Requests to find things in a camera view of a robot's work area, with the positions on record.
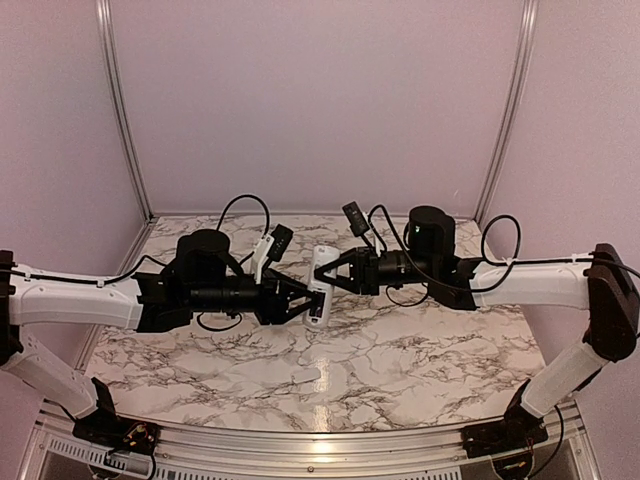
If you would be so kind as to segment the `white remote control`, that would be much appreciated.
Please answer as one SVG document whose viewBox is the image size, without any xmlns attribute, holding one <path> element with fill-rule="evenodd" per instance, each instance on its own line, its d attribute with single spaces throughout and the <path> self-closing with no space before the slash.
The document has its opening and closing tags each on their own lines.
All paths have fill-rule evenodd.
<svg viewBox="0 0 640 480">
<path fill-rule="evenodd" d="M 339 250 L 328 245 L 318 245 L 313 249 L 307 287 L 315 294 L 312 306 L 304 314 L 303 325 L 307 329 L 325 329 L 330 318 L 334 286 L 315 278 L 315 270 L 339 258 Z"/>
</svg>

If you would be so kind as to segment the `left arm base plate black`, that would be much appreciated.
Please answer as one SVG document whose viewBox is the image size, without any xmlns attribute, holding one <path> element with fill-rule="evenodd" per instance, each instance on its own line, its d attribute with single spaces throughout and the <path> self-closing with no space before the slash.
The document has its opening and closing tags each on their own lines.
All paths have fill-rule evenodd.
<svg viewBox="0 0 640 480">
<path fill-rule="evenodd" d="M 74 418 L 76 438 L 109 447 L 114 451 L 152 455 L 160 427 L 158 424 L 119 415 L 106 384 L 93 377 L 96 409 L 84 417 Z"/>
</svg>

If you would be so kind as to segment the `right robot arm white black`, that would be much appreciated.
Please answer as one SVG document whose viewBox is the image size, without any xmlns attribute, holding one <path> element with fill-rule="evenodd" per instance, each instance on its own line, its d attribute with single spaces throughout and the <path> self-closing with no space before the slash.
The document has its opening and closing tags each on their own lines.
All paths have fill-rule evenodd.
<svg viewBox="0 0 640 480">
<path fill-rule="evenodd" d="M 639 338 L 637 271 L 606 243 L 568 258 L 494 261 L 455 253 L 455 220 L 433 206 L 410 210 L 398 249 L 385 243 L 344 253 L 319 246 L 313 253 L 309 289 L 315 296 L 305 322 L 324 327 L 336 288 L 375 296 L 382 287 L 423 283 L 426 294 L 459 311 L 500 305 L 560 306 L 585 310 L 589 325 L 548 366 L 522 385 L 506 408 L 495 438 L 515 448 L 560 400 L 584 388 L 609 363 L 629 357 Z"/>
</svg>

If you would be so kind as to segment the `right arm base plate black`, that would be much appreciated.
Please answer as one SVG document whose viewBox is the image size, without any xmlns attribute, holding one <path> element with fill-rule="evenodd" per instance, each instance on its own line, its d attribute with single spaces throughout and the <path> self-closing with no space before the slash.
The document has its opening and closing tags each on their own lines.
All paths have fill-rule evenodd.
<svg viewBox="0 0 640 480">
<path fill-rule="evenodd" d="M 540 422 L 527 425 L 505 419 L 463 427 L 461 436 L 463 449 L 469 458 L 526 449 L 549 438 Z"/>
</svg>

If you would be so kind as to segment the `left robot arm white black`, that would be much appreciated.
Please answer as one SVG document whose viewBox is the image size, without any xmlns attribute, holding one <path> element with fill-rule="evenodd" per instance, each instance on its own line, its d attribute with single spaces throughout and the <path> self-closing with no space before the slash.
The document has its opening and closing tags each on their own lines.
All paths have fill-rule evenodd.
<svg viewBox="0 0 640 480">
<path fill-rule="evenodd" d="M 112 279 L 19 267 L 12 252 L 2 251 L 1 368 L 61 405 L 76 422 L 86 422 L 102 443 L 119 444 L 126 423 L 108 388 L 76 372 L 21 327 L 70 323 L 165 333 L 189 325 L 199 313 L 251 313 L 262 325 L 283 325 L 321 302 L 305 284 L 270 267 L 291 237 L 282 225 L 265 235 L 245 272 L 226 234 L 201 229 L 178 240 L 174 259 L 160 272 Z"/>
</svg>

